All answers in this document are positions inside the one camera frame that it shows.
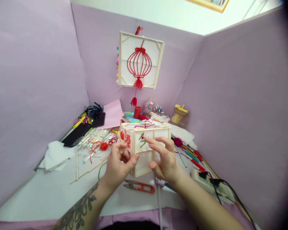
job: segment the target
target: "scissors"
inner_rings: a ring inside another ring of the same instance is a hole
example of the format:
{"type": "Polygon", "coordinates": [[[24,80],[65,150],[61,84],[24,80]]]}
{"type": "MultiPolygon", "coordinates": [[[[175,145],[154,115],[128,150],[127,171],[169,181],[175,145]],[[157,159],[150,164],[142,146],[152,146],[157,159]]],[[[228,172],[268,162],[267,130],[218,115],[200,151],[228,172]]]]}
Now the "scissors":
{"type": "Polygon", "coordinates": [[[125,180],[128,184],[124,185],[126,188],[129,189],[134,189],[137,191],[141,191],[141,192],[147,192],[147,193],[151,193],[154,194],[155,193],[155,188],[152,185],[149,184],[144,184],[138,181],[134,181],[134,180],[125,180]]]}

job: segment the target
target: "forearm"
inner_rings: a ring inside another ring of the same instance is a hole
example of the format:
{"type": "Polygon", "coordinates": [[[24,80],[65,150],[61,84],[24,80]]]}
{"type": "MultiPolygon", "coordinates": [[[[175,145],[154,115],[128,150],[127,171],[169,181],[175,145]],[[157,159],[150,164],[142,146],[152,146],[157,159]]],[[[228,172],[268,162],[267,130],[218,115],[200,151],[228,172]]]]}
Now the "forearm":
{"type": "Polygon", "coordinates": [[[58,220],[53,229],[93,229],[104,204],[114,190],[109,189],[103,178],[101,178],[100,181],[58,220]]]}
{"type": "Polygon", "coordinates": [[[243,229],[222,205],[189,176],[182,176],[180,181],[173,184],[173,187],[201,229],[243,229]]]}

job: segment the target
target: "pink wall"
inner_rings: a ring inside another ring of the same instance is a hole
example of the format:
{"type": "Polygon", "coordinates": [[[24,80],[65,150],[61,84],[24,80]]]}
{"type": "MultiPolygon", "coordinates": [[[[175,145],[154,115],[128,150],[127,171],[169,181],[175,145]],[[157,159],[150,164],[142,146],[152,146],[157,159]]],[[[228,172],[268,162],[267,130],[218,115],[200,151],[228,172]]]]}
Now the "pink wall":
{"type": "MultiPolygon", "coordinates": [[[[120,98],[123,110],[133,110],[129,103],[135,89],[116,84],[116,47],[119,31],[135,33],[137,19],[76,4],[72,4],[72,9],[90,103],[96,101],[103,106],[120,98]]],[[[138,91],[138,105],[152,96],[165,112],[172,113],[204,36],[141,20],[139,24],[143,27],[140,35],[164,41],[165,48],[157,88],[138,91]]]]}
{"type": "Polygon", "coordinates": [[[69,0],[0,0],[0,205],[85,105],[69,0]]]}
{"type": "Polygon", "coordinates": [[[207,36],[177,103],[217,174],[266,226],[288,197],[288,29],[282,10],[207,36]]]}

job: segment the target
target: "power strip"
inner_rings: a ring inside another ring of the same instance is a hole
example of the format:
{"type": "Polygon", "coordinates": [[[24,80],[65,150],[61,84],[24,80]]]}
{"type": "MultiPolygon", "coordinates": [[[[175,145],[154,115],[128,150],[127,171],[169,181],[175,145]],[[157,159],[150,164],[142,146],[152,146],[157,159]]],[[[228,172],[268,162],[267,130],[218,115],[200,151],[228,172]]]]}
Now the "power strip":
{"type": "MultiPolygon", "coordinates": [[[[190,173],[191,178],[196,181],[203,189],[205,189],[207,192],[209,192],[214,197],[217,197],[215,194],[214,186],[210,182],[210,177],[207,176],[206,179],[200,177],[198,175],[199,171],[194,169],[192,173],[190,173]]],[[[235,197],[231,191],[231,189],[226,186],[225,184],[220,183],[218,186],[216,186],[219,198],[221,201],[228,203],[228,204],[234,204],[235,203],[235,197]]]]}

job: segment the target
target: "picture frame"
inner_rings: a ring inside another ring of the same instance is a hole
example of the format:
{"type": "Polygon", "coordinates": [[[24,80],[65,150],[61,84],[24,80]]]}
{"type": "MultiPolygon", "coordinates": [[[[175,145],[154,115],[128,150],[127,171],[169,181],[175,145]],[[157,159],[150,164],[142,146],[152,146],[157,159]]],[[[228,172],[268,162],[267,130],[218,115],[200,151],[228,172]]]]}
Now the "picture frame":
{"type": "Polygon", "coordinates": [[[229,0],[187,0],[197,5],[204,6],[211,10],[223,13],[229,0]]]}
{"type": "Polygon", "coordinates": [[[164,42],[120,31],[118,50],[117,84],[134,87],[134,83],[138,79],[143,83],[142,88],[155,89],[164,51],[164,42]]]}

